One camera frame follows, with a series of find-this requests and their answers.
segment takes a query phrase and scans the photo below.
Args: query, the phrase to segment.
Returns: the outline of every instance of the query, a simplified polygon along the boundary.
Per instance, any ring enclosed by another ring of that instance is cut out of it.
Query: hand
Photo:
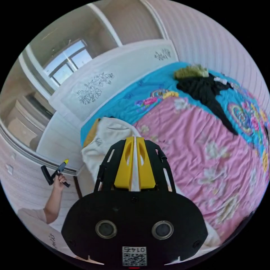
[[[53,188],[58,191],[62,191],[65,186],[63,183],[66,181],[67,179],[62,174],[60,174],[59,176],[56,175],[54,178]]]

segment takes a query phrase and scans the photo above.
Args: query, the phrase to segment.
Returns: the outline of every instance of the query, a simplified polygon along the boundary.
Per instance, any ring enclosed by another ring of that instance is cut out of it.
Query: headboard
[[[108,100],[152,71],[178,61],[170,40],[135,42],[103,53],[73,73],[49,103],[81,128]]]

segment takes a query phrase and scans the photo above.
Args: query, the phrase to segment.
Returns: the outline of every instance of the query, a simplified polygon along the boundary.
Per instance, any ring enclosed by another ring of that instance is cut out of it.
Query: green cloth
[[[208,69],[201,65],[187,66],[174,72],[174,79],[188,77],[209,77]]]

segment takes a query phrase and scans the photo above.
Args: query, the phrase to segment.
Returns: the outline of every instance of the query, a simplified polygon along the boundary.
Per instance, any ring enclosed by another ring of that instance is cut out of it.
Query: qr code
[[[123,266],[146,266],[146,253],[123,253]]]

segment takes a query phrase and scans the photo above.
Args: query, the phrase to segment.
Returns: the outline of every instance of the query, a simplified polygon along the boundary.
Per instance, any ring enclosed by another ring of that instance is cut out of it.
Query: window
[[[46,67],[45,72],[50,79],[60,86],[76,70],[92,60],[85,43],[80,40],[69,46]]]

